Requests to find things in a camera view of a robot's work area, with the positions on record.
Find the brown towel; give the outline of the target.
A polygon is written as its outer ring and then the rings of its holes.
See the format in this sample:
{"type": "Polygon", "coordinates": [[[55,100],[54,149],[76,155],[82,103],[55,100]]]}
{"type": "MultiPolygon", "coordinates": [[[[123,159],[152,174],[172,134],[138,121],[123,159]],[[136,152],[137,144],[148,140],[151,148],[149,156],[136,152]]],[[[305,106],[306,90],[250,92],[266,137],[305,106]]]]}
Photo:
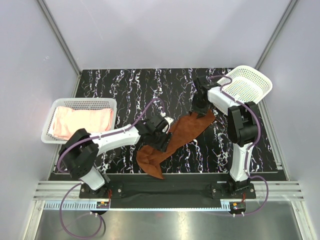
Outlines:
{"type": "Polygon", "coordinates": [[[212,110],[208,110],[204,116],[193,112],[177,120],[170,128],[172,137],[168,143],[165,152],[156,150],[146,145],[136,154],[136,161],[139,167],[148,175],[164,179],[160,164],[173,155],[178,148],[196,139],[204,130],[206,130],[215,120],[212,110]]]}

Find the pink towel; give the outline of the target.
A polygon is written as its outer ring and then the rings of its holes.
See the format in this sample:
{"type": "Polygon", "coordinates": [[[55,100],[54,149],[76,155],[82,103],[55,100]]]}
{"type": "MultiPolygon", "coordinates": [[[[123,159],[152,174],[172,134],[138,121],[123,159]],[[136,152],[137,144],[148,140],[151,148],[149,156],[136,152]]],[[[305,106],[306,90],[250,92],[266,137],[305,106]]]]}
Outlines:
{"type": "Polygon", "coordinates": [[[100,133],[111,130],[114,111],[111,108],[100,110],[74,110],[69,107],[59,106],[51,126],[55,138],[69,140],[79,129],[88,133],[100,133]]]}

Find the white towel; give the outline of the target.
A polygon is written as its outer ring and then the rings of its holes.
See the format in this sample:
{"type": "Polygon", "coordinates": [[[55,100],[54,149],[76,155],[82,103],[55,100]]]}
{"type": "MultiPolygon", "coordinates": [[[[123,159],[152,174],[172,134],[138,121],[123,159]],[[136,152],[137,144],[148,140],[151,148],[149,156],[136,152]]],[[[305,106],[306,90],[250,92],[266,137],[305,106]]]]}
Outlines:
{"type": "Polygon", "coordinates": [[[54,128],[52,126],[50,126],[49,130],[48,130],[48,135],[50,135],[52,138],[55,137],[54,135],[54,128]]]}

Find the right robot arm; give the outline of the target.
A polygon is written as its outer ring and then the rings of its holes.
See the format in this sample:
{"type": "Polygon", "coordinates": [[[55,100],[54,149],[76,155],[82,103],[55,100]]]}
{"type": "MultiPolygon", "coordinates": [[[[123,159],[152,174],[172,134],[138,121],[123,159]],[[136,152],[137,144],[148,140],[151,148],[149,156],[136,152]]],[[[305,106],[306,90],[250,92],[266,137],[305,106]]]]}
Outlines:
{"type": "Polygon", "coordinates": [[[205,76],[193,80],[196,93],[192,98],[190,113],[196,113],[197,118],[207,115],[209,104],[215,105],[227,115],[227,136],[233,144],[232,164],[226,183],[228,195],[239,198],[249,188],[250,161],[253,147],[261,137],[261,126],[257,117],[258,106],[254,101],[241,102],[223,90],[233,80],[229,76],[218,75],[218,78],[228,79],[221,85],[209,83],[205,76]]]}

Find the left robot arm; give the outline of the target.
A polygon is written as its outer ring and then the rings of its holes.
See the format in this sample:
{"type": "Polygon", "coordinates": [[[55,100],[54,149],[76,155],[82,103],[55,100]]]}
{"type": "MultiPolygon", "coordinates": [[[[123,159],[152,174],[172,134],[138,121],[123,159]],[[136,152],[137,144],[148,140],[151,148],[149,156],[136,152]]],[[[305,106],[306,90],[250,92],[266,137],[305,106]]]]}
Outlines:
{"type": "Polygon", "coordinates": [[[97,156],[137,143],[165,152],[172,137],[169,129],[173,122],[168,116],[156,115],[107,132],[89,133],[81,128],[62,146],[57,166],[63,165],[73,179],[87,184],[95,197],[103,198],[110,180],[94,166],[97,156]]]}

